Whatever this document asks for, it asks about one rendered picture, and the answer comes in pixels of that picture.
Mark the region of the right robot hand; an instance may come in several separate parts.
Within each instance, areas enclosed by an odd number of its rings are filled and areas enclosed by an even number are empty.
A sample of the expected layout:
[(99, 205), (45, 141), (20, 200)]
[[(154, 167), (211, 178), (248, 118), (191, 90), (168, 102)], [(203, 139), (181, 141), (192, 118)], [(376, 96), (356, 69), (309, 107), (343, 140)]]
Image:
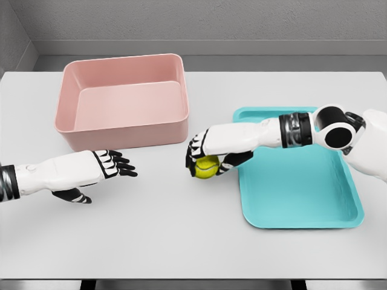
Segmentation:
[(205, 156), (224, 156), (216, 176), (253, 158), (253, 141), (245, 133), (251, 133), (249, 126), (229, 123), (214, 125), (196, 134), (190, 140), (186, 152), (186, 168), (191, 176), (198, 177), (196, 165)]

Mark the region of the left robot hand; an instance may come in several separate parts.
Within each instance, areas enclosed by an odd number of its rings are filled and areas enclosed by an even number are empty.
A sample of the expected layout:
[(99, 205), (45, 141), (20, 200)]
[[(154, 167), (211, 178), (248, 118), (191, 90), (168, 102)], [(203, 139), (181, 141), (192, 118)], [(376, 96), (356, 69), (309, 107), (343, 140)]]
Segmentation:
[(90, 197), (79, 189), (116, 176), (136, 177), (135, 167), (115, 150), (84, 150), (53, 159), (53, 196), (67, 202), (90, 204)]

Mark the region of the yellow tennis ball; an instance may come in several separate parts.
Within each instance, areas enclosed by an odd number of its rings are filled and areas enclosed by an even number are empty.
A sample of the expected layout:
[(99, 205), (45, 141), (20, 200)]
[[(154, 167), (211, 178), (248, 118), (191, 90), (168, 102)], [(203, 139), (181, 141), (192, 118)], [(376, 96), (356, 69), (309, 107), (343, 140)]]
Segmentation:
[(199, 179), (211, 178), (216, 175), (219, 165), (220, 161), (216, 155), (198, 158), (195, 165), (195, 177)]

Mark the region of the pink rectangular basket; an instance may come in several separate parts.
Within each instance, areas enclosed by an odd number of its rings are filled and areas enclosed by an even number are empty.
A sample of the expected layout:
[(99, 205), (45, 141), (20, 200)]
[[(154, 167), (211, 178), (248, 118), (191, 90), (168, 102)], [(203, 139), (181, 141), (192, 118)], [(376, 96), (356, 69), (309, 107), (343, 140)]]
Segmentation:
[(179, 55), (78, 60), (63, 70), (54, 126), (75, 151), (180, 143), (188, 119)]

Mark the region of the blue rectangular tray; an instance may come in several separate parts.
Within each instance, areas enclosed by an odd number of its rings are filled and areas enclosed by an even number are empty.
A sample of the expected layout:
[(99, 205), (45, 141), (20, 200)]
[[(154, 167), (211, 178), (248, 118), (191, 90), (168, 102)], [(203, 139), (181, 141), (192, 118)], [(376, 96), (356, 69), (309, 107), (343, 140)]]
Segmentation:
[[(235, 123), (260, 123), (314, 107), (244, 107)], [(259, 147), (238, 167), (242, 212), (258, 228), (354, 228), (364, 211), (342, 153), (317, 144)]]

